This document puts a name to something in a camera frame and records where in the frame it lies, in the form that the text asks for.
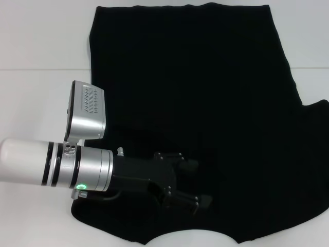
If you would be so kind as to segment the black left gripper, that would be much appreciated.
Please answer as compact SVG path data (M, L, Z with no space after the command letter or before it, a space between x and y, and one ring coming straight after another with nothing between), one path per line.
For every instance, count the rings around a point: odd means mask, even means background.
M111 190L148 193L161 206L179 209L192 215L207 210L213 201L210 195L190 195L177 191L175 171L196 172L198 161L182 153L156 152L149 160L114 156Z

